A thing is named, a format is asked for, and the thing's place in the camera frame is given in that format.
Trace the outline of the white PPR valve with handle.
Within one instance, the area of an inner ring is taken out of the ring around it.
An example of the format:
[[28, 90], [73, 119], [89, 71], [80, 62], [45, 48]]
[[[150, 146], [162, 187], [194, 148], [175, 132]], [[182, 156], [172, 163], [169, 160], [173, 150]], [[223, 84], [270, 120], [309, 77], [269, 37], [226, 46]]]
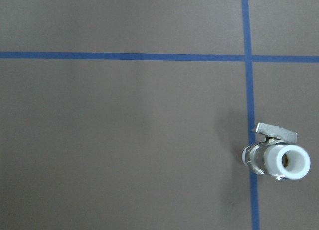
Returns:
[[265, 140], [247, 146], [242, 152], [242, 162], [256, 175], [268, 175], [279, 181], [299, 180], [310, 170], [308, 152], [297, 145], [294, 131], [258, 122], [254, 132]]

